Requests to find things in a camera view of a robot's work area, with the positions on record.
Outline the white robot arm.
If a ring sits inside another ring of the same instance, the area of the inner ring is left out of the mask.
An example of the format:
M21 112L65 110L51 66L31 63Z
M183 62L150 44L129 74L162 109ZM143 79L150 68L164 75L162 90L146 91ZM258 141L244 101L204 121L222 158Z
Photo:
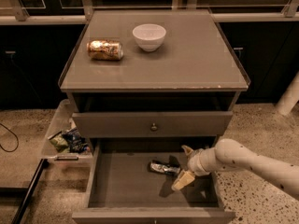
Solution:
M221 139L207 149L182 148L187 156L187 169L180 171L172 190L185 188L197 176L245 169L299 200L299 166L254 153L233 139Z

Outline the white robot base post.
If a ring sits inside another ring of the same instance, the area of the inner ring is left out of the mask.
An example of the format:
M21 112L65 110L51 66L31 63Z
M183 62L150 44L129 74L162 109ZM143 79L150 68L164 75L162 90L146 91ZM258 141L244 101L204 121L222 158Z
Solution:
M287 90L276 104L277 112L283 116L288 115L299 102L299 72L296 74Z

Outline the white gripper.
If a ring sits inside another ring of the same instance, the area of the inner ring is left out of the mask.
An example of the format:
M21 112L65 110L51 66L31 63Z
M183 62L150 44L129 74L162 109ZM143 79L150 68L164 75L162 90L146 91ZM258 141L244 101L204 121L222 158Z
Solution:
M184 150L185 155L187 158L187 166L189 171L182 170L177 179L174 181L171 189L173 191L181 190L184 187L191 184L195 176L203 176L203 175L209 175L210 172L205 169L206 165L206 149L196 149L193 150L191 147L188 147L186 145L182 146L182 149Z

